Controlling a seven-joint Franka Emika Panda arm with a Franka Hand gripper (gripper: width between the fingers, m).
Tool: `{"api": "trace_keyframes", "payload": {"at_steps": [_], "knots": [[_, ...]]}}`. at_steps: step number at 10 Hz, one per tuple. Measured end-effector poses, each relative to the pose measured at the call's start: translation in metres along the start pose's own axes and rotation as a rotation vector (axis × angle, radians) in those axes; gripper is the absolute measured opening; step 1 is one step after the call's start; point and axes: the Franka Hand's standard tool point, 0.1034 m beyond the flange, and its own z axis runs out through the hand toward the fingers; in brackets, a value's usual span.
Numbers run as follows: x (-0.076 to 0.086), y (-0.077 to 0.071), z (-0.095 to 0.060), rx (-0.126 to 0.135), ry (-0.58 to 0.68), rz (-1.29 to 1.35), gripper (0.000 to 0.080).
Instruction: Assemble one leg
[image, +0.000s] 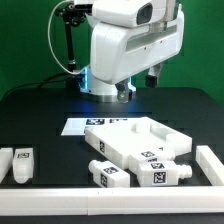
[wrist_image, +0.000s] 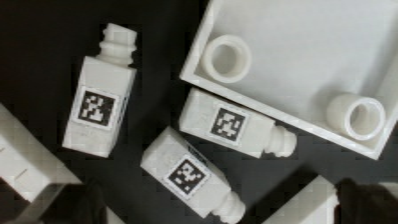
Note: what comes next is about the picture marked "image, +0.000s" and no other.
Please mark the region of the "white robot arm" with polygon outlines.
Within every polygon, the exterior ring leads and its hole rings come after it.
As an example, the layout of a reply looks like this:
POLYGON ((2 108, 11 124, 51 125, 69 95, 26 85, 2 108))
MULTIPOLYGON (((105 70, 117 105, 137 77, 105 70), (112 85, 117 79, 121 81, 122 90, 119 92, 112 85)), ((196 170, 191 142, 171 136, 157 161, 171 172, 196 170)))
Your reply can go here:
POLYGON ((180 52, 184 13, 179 0, 74 0, 92 28, 83 91, 103 102, 131 100, 131 77, 147 71, 158 83, 163 63, 180 52))

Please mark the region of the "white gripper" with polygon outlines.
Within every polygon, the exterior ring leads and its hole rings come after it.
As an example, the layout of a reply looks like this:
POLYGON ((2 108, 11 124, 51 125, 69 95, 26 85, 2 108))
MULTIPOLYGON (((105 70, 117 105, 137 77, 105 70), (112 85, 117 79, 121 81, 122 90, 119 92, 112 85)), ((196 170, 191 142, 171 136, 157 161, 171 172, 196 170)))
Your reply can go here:
POLYGON ((129 101, 127 78, 148 68, 145 85, 155 88, 161 62, 177 55, 184 32, 184 14, 179 3, 152 3, 152 18, 133 28, 97 20, 91 37, 90 66, 95 78, 116 84, 117 99, 129 101))

